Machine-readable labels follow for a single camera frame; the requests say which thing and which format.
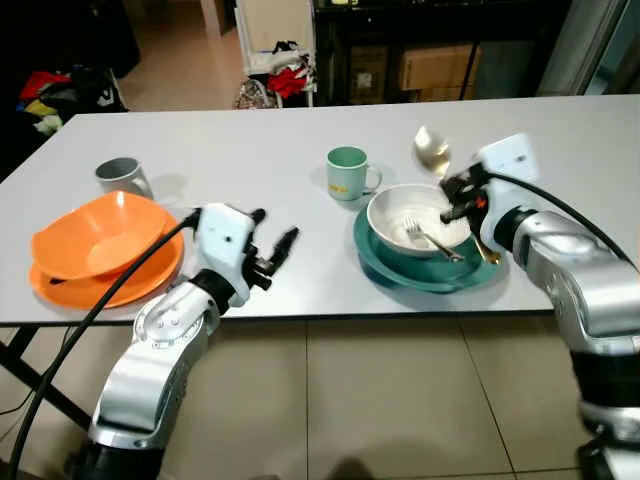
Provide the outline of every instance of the tile floor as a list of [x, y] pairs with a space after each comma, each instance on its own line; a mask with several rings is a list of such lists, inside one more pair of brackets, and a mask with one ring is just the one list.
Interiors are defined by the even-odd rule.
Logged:
[[[63, 333], [41, 329], [26, 359], [45, 368]], [[91, 411], [129, 338], [90, 329], [56, 385]], [[0, 409], [25, 393], [0, 369]], [[576, 397], [550, 318], [225, 323], [190, 376], [162, 478], [578, 480]], [[44, 405], [23, 468], [58, 478], [81, 440]]]
[[170, 2], [135, 33], [141, 61], [118, 81], [130, 110], [231, 108], [245, 78], [235, 29], [209, 38], [198, 2]]

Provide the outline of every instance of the gray mug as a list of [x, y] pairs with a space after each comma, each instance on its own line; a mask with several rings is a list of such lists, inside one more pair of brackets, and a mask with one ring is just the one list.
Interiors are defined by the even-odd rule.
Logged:
[[149, 182], [135, 158], [118, 157], [104, 162], [96, 168], [96, 178], [106, 193], [124, 190], [153, 199]]

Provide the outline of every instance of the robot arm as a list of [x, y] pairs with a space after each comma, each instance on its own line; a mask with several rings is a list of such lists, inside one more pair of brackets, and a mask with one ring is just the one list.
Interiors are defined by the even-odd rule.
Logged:
[[257, 285], [268, 289], [297, 237], [294, 228], [270, 259], [252, 244], [263, 210], [251, 215], [211, 204], [200, 212], [196, 244], [210, 268], [148, 302], [134, 320], [131, 345], [109, 374], [89, 443], [69, 462], [74, 479], [155, 479], [187, 377], [229, 306]]
[[467, 217], [483, 243], [510, 251], [551, 300], [580, 388], [581, 419], [598, 436], [578, 451], [584, 478], [640, 478], [638, 272], [582, 225], [531, 208], [513, 185], [491, 178], [535, 179], [524, 135], [484, 147], [478, 160], [441, 182], [453, 206], [443, 222]]

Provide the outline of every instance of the metal frame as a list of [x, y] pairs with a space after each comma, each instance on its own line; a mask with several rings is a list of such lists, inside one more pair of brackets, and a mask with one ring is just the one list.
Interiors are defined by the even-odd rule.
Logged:
[[[38, 328], [40, 327], [22, 326], [11, 339], [9, 345], [0, 342], [0, 365], [32, 390], [38, 388], [42, 375], [22, 359], [22, 354], [31, 343], [31, 340], [33, 340], [33, 337], [35, 337]], [[44, 394], [44, 398], [69, 419], [73, 420], [80, 428], [85, 431], [89, 429], [91, 425], [89, 414], [56, 387], [50, 385]]]

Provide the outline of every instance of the spoon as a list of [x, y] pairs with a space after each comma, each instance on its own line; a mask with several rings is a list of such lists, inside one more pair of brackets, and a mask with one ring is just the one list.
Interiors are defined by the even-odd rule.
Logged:
[[[423, 125], [418, 129], [418, 133], [413, 139], [413, 150], [418, 161], [430, 173], [438, 178], [446, 175], [450, 165], [450, 150], [449, 144], [443, 136]], [[499, 253], [489, 249], [475, 235], [473, 235], [473, 240], [485, 262], [494, 265], [500, 263], [502, 257]]]

